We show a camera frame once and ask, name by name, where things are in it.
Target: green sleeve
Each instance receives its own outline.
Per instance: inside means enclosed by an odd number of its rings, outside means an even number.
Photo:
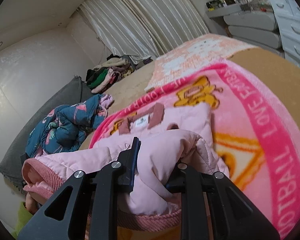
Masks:
[[[20,207],[18,210],[18,218],[17,218],[17,224],[12,232],[12,236],[17,239],[19,232],[21,229],[28,223],[30,218],[32,218],[33,215],[26,209],[25,202],[20,203]]]

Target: satin curtain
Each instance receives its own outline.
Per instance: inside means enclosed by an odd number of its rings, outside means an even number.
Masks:
[[[114,54],[134,61],[209,32],[190,0],[85,0],[80,8]]]

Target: white tag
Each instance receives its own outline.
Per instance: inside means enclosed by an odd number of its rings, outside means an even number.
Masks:
[[[146,126],[149,123],[149,114],[144,115],[143,117],[140,117],[135,122],[135,127],[143,127]]]

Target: metal screw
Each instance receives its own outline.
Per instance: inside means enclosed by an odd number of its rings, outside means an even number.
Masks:
[[[217,178],[217,179],[223,179],[224,175],[222,172],[220,171],[217,171],[214,176]]]
[[[83,172],[83,171],[76,171],[76,172],[74,173],[74,176],[75,176],[76,178],[81,178],[83,175],[84,175],[84,172]]]
[[[187,168],[187,164],[185,164],[185,163],[179,163],[179,164],[178,164],[178,168],[179,168],[180,170],[185,170],[185,169]]]
[[[114,168],[114,169],[120,168],[121,167],[121,163],[119,163],[119,162],[113,162],[111,164],[111,167]]]

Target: pink blanket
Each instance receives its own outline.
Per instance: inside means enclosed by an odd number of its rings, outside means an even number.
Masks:
[[[90,148],[116,133],[128,116],[157,102],[165,107],[211,106],[214,148],[231,180],[284,238],[300,219],[300,131],[279,99],[253,74],[219,60],[108,117]]]

